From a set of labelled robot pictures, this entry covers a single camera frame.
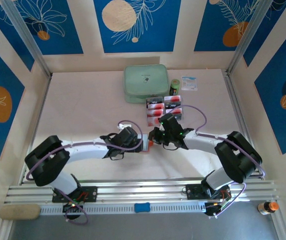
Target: green can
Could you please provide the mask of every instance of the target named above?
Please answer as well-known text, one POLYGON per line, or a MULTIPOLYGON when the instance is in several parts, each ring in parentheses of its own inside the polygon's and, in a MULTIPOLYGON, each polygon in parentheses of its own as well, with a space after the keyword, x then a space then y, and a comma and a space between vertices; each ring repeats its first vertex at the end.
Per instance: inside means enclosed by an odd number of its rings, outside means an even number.
POLYGON ((180 86, 179 80, 173 79, 171 82, 171 87, 169 89, 169 95, 170 96, 178 95, 179 86, 180 86))

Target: small white card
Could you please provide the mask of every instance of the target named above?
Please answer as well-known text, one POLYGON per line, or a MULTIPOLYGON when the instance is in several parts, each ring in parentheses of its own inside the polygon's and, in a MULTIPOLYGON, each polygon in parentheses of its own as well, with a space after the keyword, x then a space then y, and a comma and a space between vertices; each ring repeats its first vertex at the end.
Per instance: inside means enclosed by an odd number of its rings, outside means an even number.
POLYGON ((182 90, 196 91, 197 83, 196 78, 192 76, 182 76, 182 90))

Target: metal post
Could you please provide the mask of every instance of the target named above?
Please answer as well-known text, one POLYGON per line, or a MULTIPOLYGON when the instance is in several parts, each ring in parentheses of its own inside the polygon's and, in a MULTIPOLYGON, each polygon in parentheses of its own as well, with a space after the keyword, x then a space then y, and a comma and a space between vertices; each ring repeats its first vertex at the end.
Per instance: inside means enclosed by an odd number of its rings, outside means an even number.
POLYGON ((35 61, 38 62, 38 64, 40 65, 44 73, 48 76, 48 78, 50 78, 51 72, 43 58, 42 52, 36 44, 31 32, 26 26, 14 2, 11 0, 0 0, 0 3, 31 55, 33 56, 35 61))
POLYGON ((234 56, 227 67, 227 74, 230 75, 236 65, 238 64, 239 60, 243 57, 248 45, 252 41, 259 25, 261 24, 262 20, 265 17, 268 9, 270 8, 273 0, 258 0, 258 6, 255 10, 251 20, 249 21, 248 27, 246 28, 243 37, 239 41, 239 44, 235 50, 234 56))

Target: gray floor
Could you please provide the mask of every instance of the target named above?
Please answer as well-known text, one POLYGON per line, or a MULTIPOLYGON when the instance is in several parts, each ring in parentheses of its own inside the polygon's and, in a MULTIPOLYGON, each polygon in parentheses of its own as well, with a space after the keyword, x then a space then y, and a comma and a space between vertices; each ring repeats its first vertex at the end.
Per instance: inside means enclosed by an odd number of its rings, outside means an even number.
POLYGON ((218 219, 203 213, 91 215, 87 226, 63 216, 16 221, 10 240, 276 240, 271 216, 237 202, 218 219))

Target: white table surface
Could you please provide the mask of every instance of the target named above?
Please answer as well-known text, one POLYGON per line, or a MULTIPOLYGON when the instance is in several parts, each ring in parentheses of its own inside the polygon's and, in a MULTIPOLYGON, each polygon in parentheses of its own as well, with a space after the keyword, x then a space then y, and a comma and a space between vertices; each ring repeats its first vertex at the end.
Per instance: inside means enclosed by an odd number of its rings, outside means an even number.
MULTIPOLYGON (((169 79, 197 77, 197 91, 180 90, 183 104, 202 109, 208 123, 202 132, 228 134, 238 125, 220 69, 169 70, 169 79)), ((123 72, 54 73, 33 148, 50 135, 61 140, 88 141, 117 132, 120 120, 135 121, 144 133, 146 106, 126 103, 123 72)), ((184 109, 184 128, 203 123, 200 113, 184 109)), ((148 153, 127 153, 123 160, 85 159, 65 166, 79 180, 139 180, 203 177, 221 166, 217 156, 198 150, 166 151, 154 145, 148 153)))

